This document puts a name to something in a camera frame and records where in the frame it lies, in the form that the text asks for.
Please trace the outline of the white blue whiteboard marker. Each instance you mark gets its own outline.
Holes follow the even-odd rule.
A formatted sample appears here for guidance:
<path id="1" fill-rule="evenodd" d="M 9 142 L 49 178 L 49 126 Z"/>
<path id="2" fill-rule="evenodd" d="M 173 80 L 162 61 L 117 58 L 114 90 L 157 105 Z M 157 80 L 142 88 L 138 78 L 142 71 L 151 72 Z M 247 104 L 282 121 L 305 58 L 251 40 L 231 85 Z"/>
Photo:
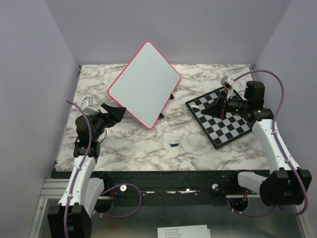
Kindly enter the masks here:
<path id="1" fill-rule="evenodd" d="M 195 109 L 198 109 L 198 110 L 204 110 L 205 108 L 204 107 L 200 107 L 200 106 L 197 106 L 197 105 L 189 105 L 191 108 L 195 108 Z"/>

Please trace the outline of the pink framed whiteboard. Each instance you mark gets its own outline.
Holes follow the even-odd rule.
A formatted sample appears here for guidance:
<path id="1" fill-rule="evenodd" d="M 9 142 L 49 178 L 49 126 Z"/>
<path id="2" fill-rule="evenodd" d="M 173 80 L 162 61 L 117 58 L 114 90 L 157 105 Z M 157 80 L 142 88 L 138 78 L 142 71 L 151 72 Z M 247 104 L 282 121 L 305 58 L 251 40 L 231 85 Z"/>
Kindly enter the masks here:
<path id="1" fill-rule="evenodd" d="M 177 70 L 147 41 L 110 85 L 107 94 L 145 128 L 152 129 L 180 79 Z"/>

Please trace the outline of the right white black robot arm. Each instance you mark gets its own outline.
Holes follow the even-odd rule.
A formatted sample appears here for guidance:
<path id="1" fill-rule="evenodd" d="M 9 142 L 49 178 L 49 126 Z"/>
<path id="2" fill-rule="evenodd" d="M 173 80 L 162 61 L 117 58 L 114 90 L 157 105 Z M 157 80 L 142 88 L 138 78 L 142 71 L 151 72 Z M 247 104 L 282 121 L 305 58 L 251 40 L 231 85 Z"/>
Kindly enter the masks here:
<path id="1" fill-rule="evenodd" d="M 285 146 L 273 120 L 271 109 L 264 107 L 265 86 L 248 81 L 243 99 L 230 98 L 234 81 L 225 76 L 221 80 L 224 90 L 201 112 L 214 118 L 225 119 L 227 113 L 241 116 L 252 129 L 264 150 L 269 176 L 254 172 L 240 172 L 228 181 L 228 189 L 239 194 L 246 188 L 261 197 L 266 206 L 300 205 L 312 180 L 309 170 L 302 170 Z"/>

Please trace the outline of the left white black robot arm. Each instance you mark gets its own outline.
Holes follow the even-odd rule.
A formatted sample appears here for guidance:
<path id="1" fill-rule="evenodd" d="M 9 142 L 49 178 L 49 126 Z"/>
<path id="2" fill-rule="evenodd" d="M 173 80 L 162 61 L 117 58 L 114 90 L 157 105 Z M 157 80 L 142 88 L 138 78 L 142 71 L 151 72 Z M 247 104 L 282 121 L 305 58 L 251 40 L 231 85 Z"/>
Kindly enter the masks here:
<path id="1" fill-rule="evenodd" d="M 92 178 L 101 144 L 99 137 L 107 128 L 121 122 L 125 107 L 83 103 L 81 115 L 75 120 L 77 137 L 74 142 L 74 164 L 69 182 L 56 206 L 48 210 L 48 222 L 53 238 L 89 238 L 92 233 L 92 213 L 98 196 L 109 192 L 110 184 L 102 178 Z"/>

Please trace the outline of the black whiteboard stand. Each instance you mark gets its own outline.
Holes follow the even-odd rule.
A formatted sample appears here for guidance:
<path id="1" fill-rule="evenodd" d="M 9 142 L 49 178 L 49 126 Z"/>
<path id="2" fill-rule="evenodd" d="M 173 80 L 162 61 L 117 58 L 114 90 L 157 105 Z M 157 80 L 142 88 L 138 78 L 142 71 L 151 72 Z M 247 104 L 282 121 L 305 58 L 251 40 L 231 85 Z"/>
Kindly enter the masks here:
<path id="1" fill-rule="evenodd" d="M 174 100 L 174 96 L 173 96 L 173 94 L 170 94 L 169 99 L 167 100 L 165 106 L 163 107 L 162 111 L 161 111 L 160 114 L 159 114 L 159 117 L 158 117 L 159 119 L 163 119 L 163 118 L 164 118 L 163 110 L 166 108 L 167 104 L 168 104 L 170 101 L 172 101 L 172 100 Z"/>

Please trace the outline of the black white chessboard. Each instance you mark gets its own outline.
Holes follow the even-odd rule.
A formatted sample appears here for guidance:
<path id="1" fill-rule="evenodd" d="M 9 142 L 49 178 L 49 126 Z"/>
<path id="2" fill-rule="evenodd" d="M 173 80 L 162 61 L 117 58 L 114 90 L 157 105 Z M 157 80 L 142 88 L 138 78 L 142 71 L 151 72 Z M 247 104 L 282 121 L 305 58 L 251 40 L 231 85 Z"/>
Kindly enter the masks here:
<path id="1" fill-rule="evenodd" d="M 185 103 L 215 149 L 219 149 L 252 132 L 251 128 L 247 125 L 247 122 L 241 116 L 227 113 L 226 119 L 221 120 L 208 115 L 203 115 L 200 110 L 189 106 L 207 106 L 219 96 L 221 91 L 224 91 L 224 89 L 218 88 Z"/>

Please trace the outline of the white instruction paper sheet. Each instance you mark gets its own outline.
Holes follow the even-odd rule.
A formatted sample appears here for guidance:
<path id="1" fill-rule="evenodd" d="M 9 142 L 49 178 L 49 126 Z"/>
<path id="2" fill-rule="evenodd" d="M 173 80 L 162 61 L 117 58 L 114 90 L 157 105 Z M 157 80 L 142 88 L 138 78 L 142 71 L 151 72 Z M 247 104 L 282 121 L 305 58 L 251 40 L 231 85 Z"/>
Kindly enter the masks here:
<path id="1" fill-rule="evenodd" d="M 163 227 L 157 233 L 158 238 L 211 238 L 207 225 Z"/>

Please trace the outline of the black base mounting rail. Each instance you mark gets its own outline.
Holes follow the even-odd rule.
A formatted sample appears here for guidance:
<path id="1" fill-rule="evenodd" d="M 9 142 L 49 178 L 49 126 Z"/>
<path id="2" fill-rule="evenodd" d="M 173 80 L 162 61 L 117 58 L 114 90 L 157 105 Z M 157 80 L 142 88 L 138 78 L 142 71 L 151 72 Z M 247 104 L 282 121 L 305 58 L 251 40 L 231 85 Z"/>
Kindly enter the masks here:
<path id="1" fill-rule="evenodd" d="M 133 185 L 125 192 L 114 189 L 114 205 L 142 206 L 225 206 L 229 197 L 241 198 L 245 193 L 238 185 L 238 171 L 162 171 L 162 172 L 98 172 L 105 188 L 119 184 Z"/>

